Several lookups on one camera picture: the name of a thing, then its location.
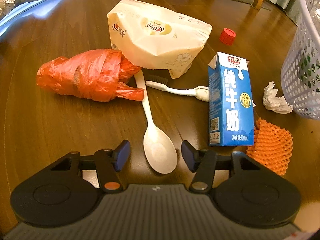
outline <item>gray ribbed surface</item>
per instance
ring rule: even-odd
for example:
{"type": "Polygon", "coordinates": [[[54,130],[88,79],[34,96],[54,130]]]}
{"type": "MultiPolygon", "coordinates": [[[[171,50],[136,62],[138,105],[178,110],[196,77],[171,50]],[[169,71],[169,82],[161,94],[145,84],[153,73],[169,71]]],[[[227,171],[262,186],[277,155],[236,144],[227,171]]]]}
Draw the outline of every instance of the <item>gray ribbed surface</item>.
{"type": "Polygon", "coordinates": [[[18,224],[4,240],[282,240],[293,225],[251,229],[222,216],[206,195],[183,185],[129,185],[105,195],[89,216],[60,228],[18,224]]]}

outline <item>blue milk carton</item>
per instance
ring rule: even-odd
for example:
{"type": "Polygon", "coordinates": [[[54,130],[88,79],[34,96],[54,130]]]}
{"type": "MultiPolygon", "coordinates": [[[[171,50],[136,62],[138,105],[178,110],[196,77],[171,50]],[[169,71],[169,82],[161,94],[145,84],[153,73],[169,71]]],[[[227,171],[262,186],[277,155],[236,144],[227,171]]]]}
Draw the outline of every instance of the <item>blue milk carton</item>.
{"type": "Polygon", "coordinates": [[[247,62],[218,52],[209,63],[209,146],[253,145],[253,106],[247,62]]]}

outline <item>red bottle cap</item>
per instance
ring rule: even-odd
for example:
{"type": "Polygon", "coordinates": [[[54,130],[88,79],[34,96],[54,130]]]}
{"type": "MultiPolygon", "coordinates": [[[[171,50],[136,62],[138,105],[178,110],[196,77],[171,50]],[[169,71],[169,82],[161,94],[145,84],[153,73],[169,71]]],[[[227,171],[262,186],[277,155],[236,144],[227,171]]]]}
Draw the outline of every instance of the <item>red bottle cap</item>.
{"type": "Polygon", "coordinates": [[[228,28],[224,28],[221,35],[220,35],[219,40],[226,45],[232,45],[236,36],[237,36],[237,34],[233,30],[228,29],[228,28]]]}

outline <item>white spoon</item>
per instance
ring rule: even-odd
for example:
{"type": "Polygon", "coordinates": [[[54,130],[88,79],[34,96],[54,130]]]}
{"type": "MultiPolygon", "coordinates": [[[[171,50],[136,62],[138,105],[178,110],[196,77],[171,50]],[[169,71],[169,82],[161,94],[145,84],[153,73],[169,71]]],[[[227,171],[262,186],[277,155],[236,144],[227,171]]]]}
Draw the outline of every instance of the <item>white spoon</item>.
{"type": "Polygon", "coordinates": [[[170,138],[155,126],[152,120],[147,89],[142,71],[134,75],[138,88],[144,89],[142,106],[147,117],[148,127],[143,138],[143,147],[150,166],[157,172],[168,174],[177,166],[176,149],[170,138]]]}

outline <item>white laundry basket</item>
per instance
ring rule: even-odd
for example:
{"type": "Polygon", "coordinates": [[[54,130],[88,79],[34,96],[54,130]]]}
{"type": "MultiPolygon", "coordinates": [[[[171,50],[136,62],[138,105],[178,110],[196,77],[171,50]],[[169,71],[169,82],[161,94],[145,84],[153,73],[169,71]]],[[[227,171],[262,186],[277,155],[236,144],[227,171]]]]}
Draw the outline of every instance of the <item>white laundry basket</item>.
{"type": "Polygon", "coordinates": [[[320,0],[299,2],[301,17],[281,69],[281,86],[297,114],[320,120],[320,0]]]}

